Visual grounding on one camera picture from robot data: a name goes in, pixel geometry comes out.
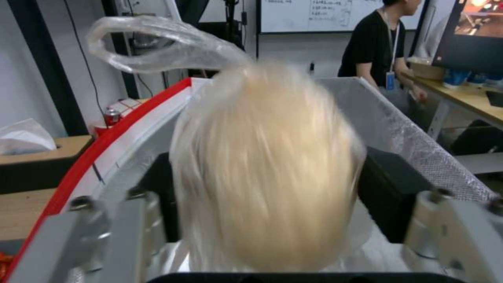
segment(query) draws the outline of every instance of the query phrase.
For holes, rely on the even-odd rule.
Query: bolt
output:
[[[453,193],[448,189],[434,188],[430,194],[430,201],[433,203],[440,203],[443,200],[451,199],[453,197]]]
[[[93,198],[88,195],[83,195],[74,198],[70,202],[70,211],[82,210],[82,209],[93,209],[94,203]]]
[[[127,199],[146,197],[147,190],[142,187],[134,187],[127,192]]]
[[[503,198],[498,197],[489,203],[489,211],[497,216],[503,216]]]

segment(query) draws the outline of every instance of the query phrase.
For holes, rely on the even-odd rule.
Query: computer screen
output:
[[[434,65],[503,74],[503,0],[456,1]]]

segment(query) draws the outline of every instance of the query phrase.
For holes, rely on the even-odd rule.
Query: soda can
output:
[[[115,109],[107,109],[105,111],[105,123],[108,127],[117,124],[121,119],[121,113]]]

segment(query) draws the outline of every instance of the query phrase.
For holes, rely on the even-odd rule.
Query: lanyard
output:
[[[391,51],[392,57],[391,57],[391,67],[389,69],[390,72],[393,71],[393,65],[395,65],[395,57],[396,57],[396,49],[398,46],[398,35],[400,34],[400,22],[396,25],[396,35],[395,35],[395,45],[393,46],[393,39],[391,38],[391,24],[389,23],[389,17],[388,14],[386,13],[386,10],[382,8],[382,14],[384,16],[384,19],[386,20],[386,24],[388,25],[388,38],[389,38],[389,49]]]

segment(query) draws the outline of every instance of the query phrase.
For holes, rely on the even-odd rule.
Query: id badge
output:
[[[395,90],[395,72],[386,73],[386,90]]]

